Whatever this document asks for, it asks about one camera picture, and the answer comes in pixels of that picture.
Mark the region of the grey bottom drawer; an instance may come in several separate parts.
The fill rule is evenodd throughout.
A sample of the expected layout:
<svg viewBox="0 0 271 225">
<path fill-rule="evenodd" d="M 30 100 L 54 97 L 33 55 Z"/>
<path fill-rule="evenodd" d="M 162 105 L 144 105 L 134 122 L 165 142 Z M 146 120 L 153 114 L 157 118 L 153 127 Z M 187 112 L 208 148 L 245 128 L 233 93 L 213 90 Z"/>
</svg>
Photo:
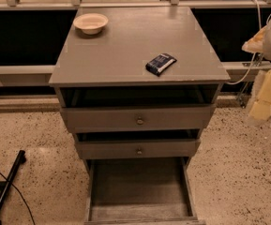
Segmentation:
<svg viewBox="0 0 271 225">
<path fill-rule="evenodd" d="M 84 225 L 206 225 L 194 208 L 183 157 L 92 163 Z"/>
</svg>

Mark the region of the grey drawer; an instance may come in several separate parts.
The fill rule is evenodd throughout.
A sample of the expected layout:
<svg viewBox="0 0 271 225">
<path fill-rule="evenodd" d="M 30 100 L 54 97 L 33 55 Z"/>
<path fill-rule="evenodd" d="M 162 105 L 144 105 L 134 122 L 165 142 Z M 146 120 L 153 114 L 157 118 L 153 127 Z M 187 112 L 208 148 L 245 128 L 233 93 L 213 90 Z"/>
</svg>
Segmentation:
<svg viewBox="0 0 271 225">
<path fill-rule="evenodd" d="M 214 105 L 175 107 L 63 108 L 71 133 L 206 128 Z"/>
<path fill-rule="evenodd" d="M 194 208 L 183 157 L 92 163 L 84 225 L 206 225 Z"/>
<path fill-rule="evenodd" d="M 193 157 L 200 139 L 77 142 L 76 150 L 83 159 L 174 158 Z"/>
</svg>

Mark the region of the grey top drawer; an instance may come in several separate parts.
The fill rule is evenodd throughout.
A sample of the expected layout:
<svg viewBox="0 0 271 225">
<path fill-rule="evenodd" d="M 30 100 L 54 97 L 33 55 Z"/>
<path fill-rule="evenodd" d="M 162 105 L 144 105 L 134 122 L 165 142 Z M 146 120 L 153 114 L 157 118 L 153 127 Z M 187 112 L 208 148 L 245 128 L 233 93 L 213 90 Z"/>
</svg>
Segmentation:
<svg viewBox="0 0 271 225">
<path fill-rule="evenodd" d="M 214 105 L 175 107 L 63 108 L 71 133 L 206 128 Z"/>
</svg>

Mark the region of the grey wooden drawer cabinet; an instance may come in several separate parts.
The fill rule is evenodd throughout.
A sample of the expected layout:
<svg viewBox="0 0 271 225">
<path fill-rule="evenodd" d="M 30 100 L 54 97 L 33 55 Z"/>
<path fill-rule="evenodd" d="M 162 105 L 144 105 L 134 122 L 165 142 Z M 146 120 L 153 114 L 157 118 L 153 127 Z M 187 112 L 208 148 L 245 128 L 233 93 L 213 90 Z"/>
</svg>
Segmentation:
<svg viewBox="0 0 271 225">
<path fill-rule="evenodd" d="M 214 105 L 229 75 L 187 7 L 102 7 L 96 36 L 71 29 L 51 86 L 63 108 Z M 160 76 L 145 65 L 177 59 Z M 200 139 L 202 129 L 71 133 L 76 143 Z"/>
</svg>

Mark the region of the grey middle drawer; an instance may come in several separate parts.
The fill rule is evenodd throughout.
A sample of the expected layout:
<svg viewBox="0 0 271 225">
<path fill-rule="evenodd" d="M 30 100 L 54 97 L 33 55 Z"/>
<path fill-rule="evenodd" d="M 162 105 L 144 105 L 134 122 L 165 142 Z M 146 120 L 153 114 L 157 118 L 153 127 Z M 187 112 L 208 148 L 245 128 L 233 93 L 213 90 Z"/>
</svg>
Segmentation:
<svg viewBox="0 0 271 225">
<path fill-rule="evenodd" d="M 83 159 L 174 158 L 193 157 L 200 139 L 77 142 L 76 150 Z"/>
</svg>

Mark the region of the dark blue snack packet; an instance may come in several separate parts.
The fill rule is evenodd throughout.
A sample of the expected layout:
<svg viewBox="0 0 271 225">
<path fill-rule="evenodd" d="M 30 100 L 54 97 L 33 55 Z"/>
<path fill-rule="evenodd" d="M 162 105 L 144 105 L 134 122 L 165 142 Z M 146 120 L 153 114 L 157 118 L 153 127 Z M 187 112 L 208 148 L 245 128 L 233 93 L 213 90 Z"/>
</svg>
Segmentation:
<svg viewBox="0 0 271 225">
<path fill-rule="evenodd" d="M 145 68 L 150 73 L 160 76 L 161 73 L 168 68 L 170 65 L 175 63 L 177 61 L 176 58 L 173 56 L 167 54 L 167 53 L 161 53 L 157 57 L 153 58 L 151 61 L 149 61 Z"/>
</svg>

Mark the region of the beige ceramic bowl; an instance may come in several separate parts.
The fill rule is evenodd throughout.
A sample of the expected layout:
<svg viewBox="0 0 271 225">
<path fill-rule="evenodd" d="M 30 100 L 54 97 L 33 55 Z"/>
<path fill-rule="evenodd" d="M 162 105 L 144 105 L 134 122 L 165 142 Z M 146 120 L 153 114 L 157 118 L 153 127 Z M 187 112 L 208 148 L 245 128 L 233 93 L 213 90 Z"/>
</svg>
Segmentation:
<svg viewBox="0 0 271 225">
<path fill-rule="evenodd" d="M 74 19 L 73 25 L 86 35 L 95 35 L 108 24 L 108 18 L 99 13 L 86 13 Z"/>
</svg>

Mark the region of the grey metal railing frame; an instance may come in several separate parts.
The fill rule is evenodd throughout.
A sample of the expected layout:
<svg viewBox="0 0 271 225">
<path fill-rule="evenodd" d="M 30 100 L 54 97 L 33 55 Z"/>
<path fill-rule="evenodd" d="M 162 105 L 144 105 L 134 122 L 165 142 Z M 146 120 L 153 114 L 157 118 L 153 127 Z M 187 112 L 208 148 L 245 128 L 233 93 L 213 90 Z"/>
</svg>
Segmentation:
<svg viewBox="0 0 271 225">
<path fill-rule="evenodd" d="M 0 0 L 0 86 L 46 86 L 79 8 L 171 5 L 248 9 L 271 0 Z"/>
</svg>

